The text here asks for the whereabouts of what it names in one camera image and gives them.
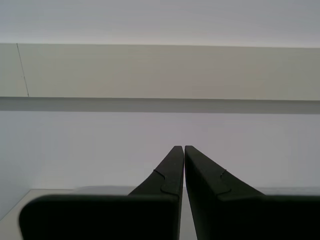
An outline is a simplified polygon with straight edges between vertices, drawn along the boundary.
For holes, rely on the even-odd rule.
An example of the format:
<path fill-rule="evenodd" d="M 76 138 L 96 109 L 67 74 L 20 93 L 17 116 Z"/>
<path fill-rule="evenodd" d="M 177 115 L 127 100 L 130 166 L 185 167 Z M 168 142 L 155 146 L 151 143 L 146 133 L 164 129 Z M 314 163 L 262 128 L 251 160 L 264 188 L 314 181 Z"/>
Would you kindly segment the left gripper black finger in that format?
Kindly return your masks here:
<path fill-rule="evenodd" d="M 177 240 L 185 156 L 173 147 L 128 195 L 49 194 L 27 203 L 18 223 L 25 240 Z"/>
<path fill-rule="evenodd" d="M 186 189 L 199 240 L 317 240 L 320 198 L 266 195 L 187 145 Z"/>

